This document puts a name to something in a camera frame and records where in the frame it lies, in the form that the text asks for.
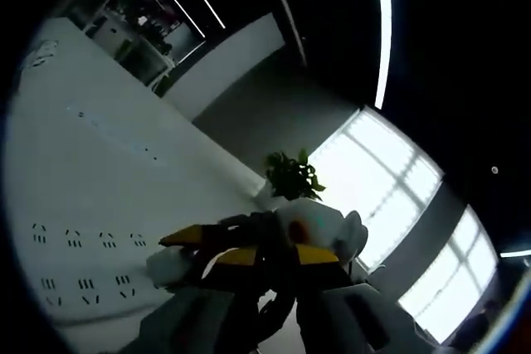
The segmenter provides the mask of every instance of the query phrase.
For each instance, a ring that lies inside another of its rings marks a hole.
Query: plant pot
[[[274,211],[289,202],[283,196],[273,196],[273,186],[269,181],[265,182],[264,186],[254,197],[254,201],[263,211]]]

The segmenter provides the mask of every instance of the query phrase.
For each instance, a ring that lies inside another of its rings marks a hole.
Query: person
[[[449,346],[460,352],[469,352],[485,337],[498,312],[498,303],[489,300],[479,314],[466,319],[461,324]]]

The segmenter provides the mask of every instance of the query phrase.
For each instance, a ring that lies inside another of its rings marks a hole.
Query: green leaves
[[[308,164],[305,149],[300,150],[298,159],[288,158],[283,152],[271,153],[265,158],[265,165],[273,196],[284,196],[289,201],[301,197],[321,199],[317,192],[325,188],[319,184],[315,167]]]

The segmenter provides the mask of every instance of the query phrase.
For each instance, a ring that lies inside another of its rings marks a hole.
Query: potted plant
[[[283,196],[288,201],[297,198],[321,199],[317,192],[325,187],[319,184],[315,168],[308,163],[308,153],[301,149],[298,159],[285,153],[271,153],[265,159],[265,175],[270,196]]]

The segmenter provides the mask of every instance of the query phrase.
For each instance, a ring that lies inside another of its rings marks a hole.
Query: window
[[[441,172],[387,120],[364,110],[310,156],[324,204],[346,216],[356,210],[368,228],[359,260],[377,268],[427,207]]]
[[[468,207],[446,246],[399,302],[422,328],[443,342],[480,299],[496,261],[489,239]]]

